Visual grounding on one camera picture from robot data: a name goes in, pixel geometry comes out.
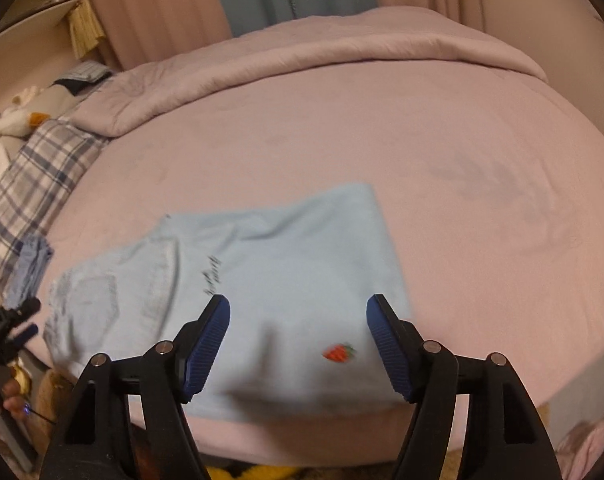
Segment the person's left hand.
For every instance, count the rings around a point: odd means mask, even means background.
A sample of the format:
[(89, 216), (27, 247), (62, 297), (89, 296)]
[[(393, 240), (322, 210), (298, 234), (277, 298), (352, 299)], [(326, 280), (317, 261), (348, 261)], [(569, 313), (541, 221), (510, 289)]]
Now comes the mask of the person's left hand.
[(28, 418), (26, 412), (26, 401), (21, 394), (20, 384), (11, 378), (5, 382), (2, 387), (3, 407), (7, 410), (15, 420), (24, 422)]

